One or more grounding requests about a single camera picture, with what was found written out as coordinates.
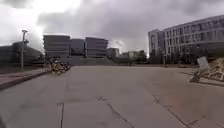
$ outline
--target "sidewalk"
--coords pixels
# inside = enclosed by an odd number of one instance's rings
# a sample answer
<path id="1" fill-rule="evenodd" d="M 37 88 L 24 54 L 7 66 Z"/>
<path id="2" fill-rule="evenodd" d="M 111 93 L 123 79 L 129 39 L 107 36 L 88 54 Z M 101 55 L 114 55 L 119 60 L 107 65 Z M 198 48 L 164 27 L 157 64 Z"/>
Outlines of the sidewalk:
<path id="1" fill-rule="evenodd" d="M 45 74 L 45 69 L 29 70 L 24 72 L 0 74 L 0 90 L 25 82 Z"/>

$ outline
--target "street lamp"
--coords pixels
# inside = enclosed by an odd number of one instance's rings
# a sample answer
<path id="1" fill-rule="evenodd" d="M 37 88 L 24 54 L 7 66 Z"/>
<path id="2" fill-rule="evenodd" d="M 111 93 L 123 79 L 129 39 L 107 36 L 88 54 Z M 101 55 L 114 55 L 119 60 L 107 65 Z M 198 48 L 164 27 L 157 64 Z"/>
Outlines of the street lamp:
<path id="1" fill-rule="evenodd" d="M 22 45 L 21 45 L 21 70 L 23 70 L 24 67 L 24 63 L 23 63 L 23 52 L 24 52 L 24 44 L 25 44 L 25 35 L 28 31 L 27 30 L 22 30 L 23 33 L 23 41 L 22 41 Z"/>

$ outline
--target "paved plaza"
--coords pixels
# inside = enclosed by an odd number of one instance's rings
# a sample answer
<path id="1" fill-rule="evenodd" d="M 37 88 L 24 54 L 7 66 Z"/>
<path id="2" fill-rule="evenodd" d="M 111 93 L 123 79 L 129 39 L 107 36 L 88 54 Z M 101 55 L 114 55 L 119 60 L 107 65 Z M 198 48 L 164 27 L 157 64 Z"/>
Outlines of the paved plaza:
<path id="1" fill-rule="evenodd" d="M 1 91 L 0 116 L 7 128 L 221 128 L 222 83 L 189 83 L 191 72 L 73 67 Z"/>

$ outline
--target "sky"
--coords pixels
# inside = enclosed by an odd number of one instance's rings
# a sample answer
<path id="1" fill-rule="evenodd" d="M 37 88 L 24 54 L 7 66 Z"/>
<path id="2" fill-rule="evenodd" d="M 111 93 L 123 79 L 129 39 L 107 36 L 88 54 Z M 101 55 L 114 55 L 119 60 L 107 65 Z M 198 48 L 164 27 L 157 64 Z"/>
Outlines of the sky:
<path id="1" fill-rule="evenodd" d="M 148 31 L 224 14 L 223 0 L 0 0 L 0 45 L 43 49 L 43 34 L 100 37 L 122 52 L 148 51 Z"/>

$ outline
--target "building facade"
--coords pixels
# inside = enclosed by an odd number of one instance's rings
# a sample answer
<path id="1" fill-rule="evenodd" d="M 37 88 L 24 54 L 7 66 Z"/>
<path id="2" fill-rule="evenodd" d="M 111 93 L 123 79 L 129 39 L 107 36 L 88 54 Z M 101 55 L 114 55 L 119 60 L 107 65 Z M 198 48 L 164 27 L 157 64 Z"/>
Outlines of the building facade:
<path id="1" fill-rule="evenodd" d="M 44 35 L 46 58 L 60 58 L 62 61 L 70 56 L 70 36 Z"/>
<path id="2" fill-rule="evenodd" d="M 129 52 L 123 52 L 121 54 L 121 58 L 123 59 L 136 59 L 139 56 L 139 52 L 138 51 L 129 51 Z"/>
<path id="3" fill-rule="evenodd" d="M 161 51 L 164 51 L 165 42 L 164 42 L 164 33 L 158 29 L 148 32 L 149 40 L 149 53 L 155 52 L 159 54 Z"/>
<path id="4" fill-rule="evenodd" d="M 200 54 L 217 56 L 217 52 L 221 55 L 224 51 L 224 16 L 173 26 L 162 32 L 165 42 L 163 52 L 169 59 L 186 56 L 188 61 L 195 61 Z M 150 50 L 154 47 L 158 49 L 156 45 L 152 47 L 154 42 L 149 41 L 149 44 Z"/>
<path id="5" fill-rule="evenodd" d="M 107 57 L 107 45 L 108 40 L 86 37 L 85 39 L 86 57 Z"/>
<path id="6" fill-rule="evenodd" d="M 21 59 L 21 44 L 23 42 L 15 42 L 9 46 L 0 47 L 0 64 L 2 63 L 20 63 Z M 34 63 L 43 60 L 43 54 L 27 45 L 24 45 L 24 63 Z"/>
<path id="7" fill-rule="evenodd" d="M 107 49 L 107 57 L 109 59 L 115 59 L 120 56 L 120 52 L 118 48 L 108 48 Z"/>
<path id="8" fill-rule="evenodd" d="M 83 56 L 85 54 L 85 40 L 72 39 L 70 48 L 71 48 L 71 56 Z"/>

